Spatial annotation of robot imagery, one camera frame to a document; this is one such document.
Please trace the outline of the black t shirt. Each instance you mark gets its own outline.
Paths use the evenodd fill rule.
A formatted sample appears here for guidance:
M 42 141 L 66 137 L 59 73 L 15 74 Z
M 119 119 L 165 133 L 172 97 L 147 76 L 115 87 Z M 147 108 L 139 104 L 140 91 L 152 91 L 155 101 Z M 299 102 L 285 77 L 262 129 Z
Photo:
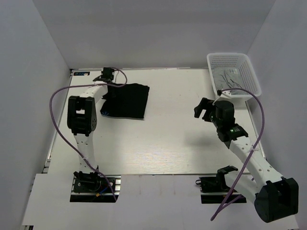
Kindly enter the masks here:
M 144 119 L 150 87 L 138 83 L 108 86 L 100 113 L 103 116 Z

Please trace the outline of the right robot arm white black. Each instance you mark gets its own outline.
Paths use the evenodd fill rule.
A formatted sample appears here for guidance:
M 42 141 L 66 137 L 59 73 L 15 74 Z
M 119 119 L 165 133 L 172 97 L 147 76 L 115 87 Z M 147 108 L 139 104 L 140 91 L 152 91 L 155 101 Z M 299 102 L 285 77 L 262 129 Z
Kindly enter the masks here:
M 235 122 L 235 108 L 229 101 L 202 98 L 194 108 L 195 118 L 204 112 L 203 120 L 213 123 L 217 136 L 234 153 L 251 174 L 240 175 L 234 166 L 219 169 L 215 177 L 196 181 L 204 193 L 240 193 L 254 204 L 258 216 L 266 223 L 298 213 L 299 186 L 295 179 L 285 178 L 252 146 L 248 133 Z

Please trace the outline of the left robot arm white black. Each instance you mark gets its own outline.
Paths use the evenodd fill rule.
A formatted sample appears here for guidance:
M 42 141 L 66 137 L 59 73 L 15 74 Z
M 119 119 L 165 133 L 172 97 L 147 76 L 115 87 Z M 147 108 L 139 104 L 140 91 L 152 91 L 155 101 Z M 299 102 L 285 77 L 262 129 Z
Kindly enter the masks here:
M 100 75 L 93 80 L 93 86 L 82 94 L 69 97 L 67 125 L 75 138 L 79 154 L 79 171 L 83 173 L 92 173 L 92 168 L 98 169 L 93 145 L 93 134 L 97 126 L 95 104 L 108 93 L 106 84 L 114 84 L 114 76 Z

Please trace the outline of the grey t shirt in basket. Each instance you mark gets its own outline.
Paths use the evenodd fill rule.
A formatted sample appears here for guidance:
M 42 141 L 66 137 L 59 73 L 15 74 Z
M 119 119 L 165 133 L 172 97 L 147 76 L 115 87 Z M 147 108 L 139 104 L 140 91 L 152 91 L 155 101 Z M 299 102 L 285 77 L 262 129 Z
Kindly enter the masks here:
M 214 68 L 212 74 L 216 90 L 243 88 L 243 81 L 237 69 Z

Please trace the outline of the blue label sticker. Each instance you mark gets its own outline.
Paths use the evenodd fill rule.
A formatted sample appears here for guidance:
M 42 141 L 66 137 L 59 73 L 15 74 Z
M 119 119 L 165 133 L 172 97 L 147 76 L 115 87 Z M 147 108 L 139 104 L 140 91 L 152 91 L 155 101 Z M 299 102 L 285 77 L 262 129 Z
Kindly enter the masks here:
M 89 75 L 90 75 L 89 71 L 78 71 L 73 73 L 73 76 L 89 76 Z

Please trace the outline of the white plastic basket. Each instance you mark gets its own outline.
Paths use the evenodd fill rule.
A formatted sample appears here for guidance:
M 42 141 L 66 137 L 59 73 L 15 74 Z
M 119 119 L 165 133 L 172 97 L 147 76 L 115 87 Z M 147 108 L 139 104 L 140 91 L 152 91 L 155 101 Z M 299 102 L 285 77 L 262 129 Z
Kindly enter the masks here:
M 261 96 L 261 88 L 249 57 L 242 53 L 209 53 L 207 64 L 215 97 L 217 91 L 231 88 L 232 99 L 247 101 L 251 95 Z

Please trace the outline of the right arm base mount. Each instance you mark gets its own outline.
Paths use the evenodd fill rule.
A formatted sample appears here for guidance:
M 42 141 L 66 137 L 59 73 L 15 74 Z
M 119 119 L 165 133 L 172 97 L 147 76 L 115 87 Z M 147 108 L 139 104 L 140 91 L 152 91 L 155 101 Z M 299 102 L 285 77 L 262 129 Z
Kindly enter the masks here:
M 200 187 L 202 204 L 221 204 L 229 191 L 229 187 L 220 186 L 215 176 L 200 177 L 195 184 Z

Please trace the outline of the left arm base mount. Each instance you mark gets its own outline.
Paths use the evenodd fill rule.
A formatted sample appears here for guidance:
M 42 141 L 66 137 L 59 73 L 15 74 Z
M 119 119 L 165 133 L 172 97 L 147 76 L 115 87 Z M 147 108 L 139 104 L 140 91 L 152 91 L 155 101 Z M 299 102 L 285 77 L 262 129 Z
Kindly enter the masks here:
M 120 176 L 104 178 L 96 172 L 74 172 L 71 203 L 115 203 L 120 193 Z

